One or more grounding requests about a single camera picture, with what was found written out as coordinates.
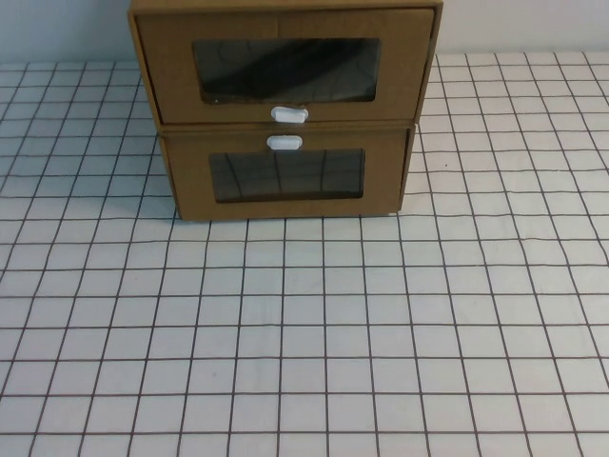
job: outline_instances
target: storage box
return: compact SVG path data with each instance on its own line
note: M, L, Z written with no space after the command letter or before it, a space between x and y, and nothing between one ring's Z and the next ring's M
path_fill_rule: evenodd
M414 129L210 130L168 134L162 148L183 219L387 214L402 206ZM302 139L268 150L269 138Z
M188 220L401 207L441 0L133 0Z

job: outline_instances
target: cardboard drawer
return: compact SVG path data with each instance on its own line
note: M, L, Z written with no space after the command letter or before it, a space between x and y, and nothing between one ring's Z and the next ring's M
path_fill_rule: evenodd
M227 130L161 141L183 219L338 216L400 209L413 131Z
M131 15L159 129L418 118L437 8Z

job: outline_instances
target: table surface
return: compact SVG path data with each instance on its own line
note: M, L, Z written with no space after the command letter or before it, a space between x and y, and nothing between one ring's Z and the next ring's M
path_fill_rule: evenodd
M197 224L136 64L0 65L0 455L605 456L607 95L440 56L399 214Z

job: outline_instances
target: white drawer handle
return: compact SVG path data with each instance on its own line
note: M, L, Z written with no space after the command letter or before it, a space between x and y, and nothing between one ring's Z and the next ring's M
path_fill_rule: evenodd
M273 116L275 122L282 124L304 124L308 118L306 109L275 107L271 110L270 115Z
M266 144L273 150L298 150L303 139L298 135L269 136Z

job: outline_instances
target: drawer window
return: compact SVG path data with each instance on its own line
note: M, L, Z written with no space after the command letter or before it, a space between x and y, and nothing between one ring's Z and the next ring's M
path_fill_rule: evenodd
M362 198L363 149L211 154L218 203Z
M371 102L376 96L378 39L199 40L193 50L209 104Z

